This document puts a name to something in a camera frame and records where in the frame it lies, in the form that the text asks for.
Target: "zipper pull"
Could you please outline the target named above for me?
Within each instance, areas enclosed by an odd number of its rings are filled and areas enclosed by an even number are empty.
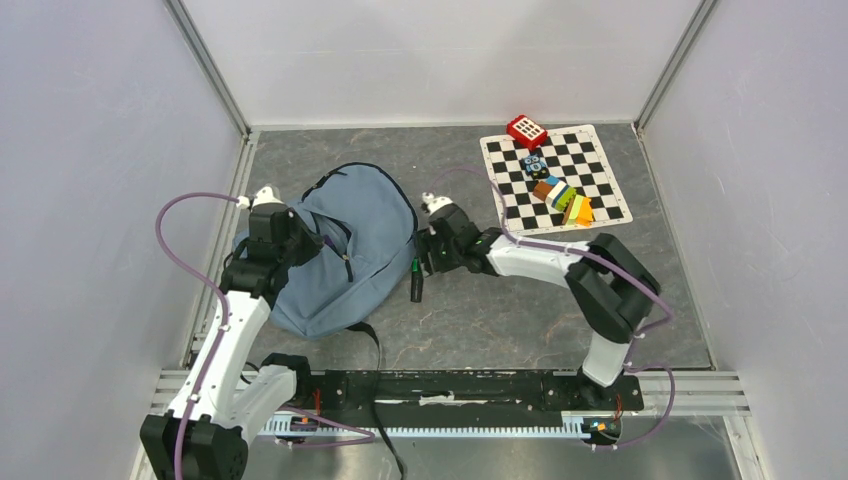
[[[353,282],[353,268],[350,266],[350,257],[347,254],[342,255],[342,260],[345,261],[345,269],[347,270],[347,281]]]
[[[410,285],[409,301],[413,303],[421,303],[424,296],[424,273],[421,272],[421,266],[418,264],[418,258],[412,260],[412,284]]]

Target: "checkered mat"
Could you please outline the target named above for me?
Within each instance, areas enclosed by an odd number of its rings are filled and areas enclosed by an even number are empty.
[[[513,233],[533,235],[587,228],[564,226],[563,213],[549,208],[533,196],[536,182],[524,173],[521,164],[521,159],[531,153],[544,160],[552,176],[564,180],[580,195],[592,199],[595,221],[588,228],[633,221],[592,125],[548,130],[547,140],[533,152],[509,135],[481,138],[480,146],[489,178],[504,195],[507,228]],[[498,215],[503,215],[503,206],[497,195],[495,206]]]

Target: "cable clip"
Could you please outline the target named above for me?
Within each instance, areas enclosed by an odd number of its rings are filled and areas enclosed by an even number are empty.
[[[245,197],[244,195],[238,197],[238,202],[236,203],[236,208],[239,210],[247,210],[253,204],[253,200],[250,197]]]

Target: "black strap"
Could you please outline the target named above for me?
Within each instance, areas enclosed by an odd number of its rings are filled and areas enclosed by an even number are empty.
[[[374,327],[372,327],[370,324],[367,324],[365,322],[359,322],[347,327],[347,329],[351,332],[362,332],[368,335],[369,337],[371,337],[371,340],[374,340],[374,344],[377,345],[377,351],[382,352],[382,348],[380,347],[380,339],[377,338],[377,332],[374,331]],[[377,360],[377,370],[380,369],[382,363],[383,359],[379,358]]]
[[[406,464],[403,463],[403,459],[400,458],[400,455],[395,450],[395,446],[392,443],[389,435],[386,433],[386,428],[383,426],[383,422],[380,420],[380,416],[377,415],[377,385],[380,383],[380,366],[383,363],[383,349],[380,347],[380,339],[377,338],[377,332],[374,331],[374,327],[365,323],[359,322],[354,325],[347,327],[351,332],[362,332],[371,337],[371,340],[374,340],[374,344],[377,345],[377,355],[379,355],[379,359],[377,360],[377,370],[376,370],[376,378],[374,379],[374,390],[371,393],[371,415],[374,417],[374,424],[377,425],[377,431],[380,432],[380,438],[383,439],[383,442],[389,447],[389,451],[392,452],[392,455],[395,457],[395,463],[398,465],[398,471],[400,471],[401,480],[406,479]]]

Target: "marble floor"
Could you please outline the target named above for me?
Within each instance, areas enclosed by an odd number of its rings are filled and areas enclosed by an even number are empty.
[[[710,357],[696,317],[680,257],[662,212],[648,165],[629,125],[596,125],[619,186],[633,213],[631,223],[603,229],[542,236],[589,240],[601,231],[617,236],[653,273],[676,321],[643,340],[637,365],[661,362],[675,368],[704,368]],[[498,126],[308,130],[263,132],[248,191],[265,184],[284,199],[299,197],[328,170],[369,162],[392,175],[418,205],[422,191],[445,169],[483,166],[479,139],[503,133]],[[450,196],[482,229],[497,225],[489,185],[458,173],[438,189]],[[239,219],[241,228],[246,218]],[[659,318],[654,309],[651,320]],[[577,368],[591,330],[571,294],[524,278],[494,278],[463,270],[428,278],[424,301],[409,302],[409,278],[369,317],[383,345],[385,368]],[[250,352],[306,355],[315,369],[372,369],[376,348],[361,333],[340,332],[301,340],[266,324]]]

